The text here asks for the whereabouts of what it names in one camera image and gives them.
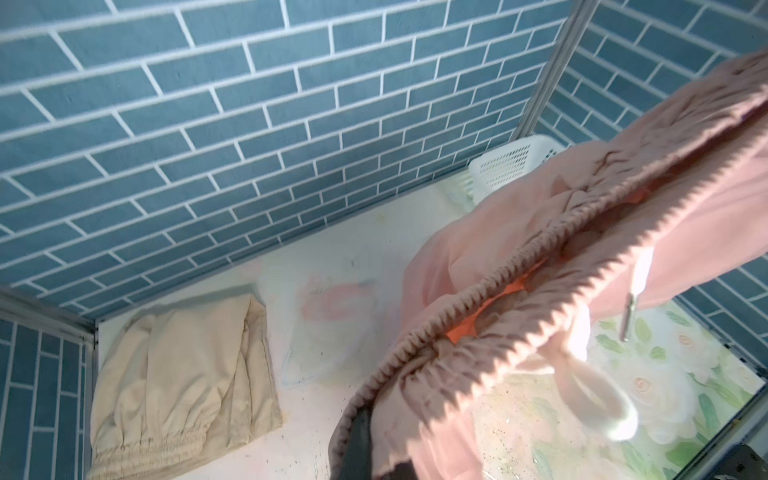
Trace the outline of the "beige shorts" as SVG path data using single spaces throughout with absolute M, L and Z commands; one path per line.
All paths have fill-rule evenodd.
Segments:
M 278 429 L 266 307 L 249 290 L 131 320 L 100 369 L 91 479 L 173 479 Z

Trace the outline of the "white plastic basket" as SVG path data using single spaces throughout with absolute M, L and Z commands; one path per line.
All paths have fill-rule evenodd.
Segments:
M 533 135 L 489 150 L 468 165 L 475 205 L 501 187 L 522 178 L 565 147 L 546 135 Z

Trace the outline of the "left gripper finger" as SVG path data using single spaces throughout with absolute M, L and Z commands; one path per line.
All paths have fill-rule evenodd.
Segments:
M 371 410 L 362 408 L 354 417 L 346 451 L 342 456 L 340 480 L 372 479 L 372 444 L 370 434 Z

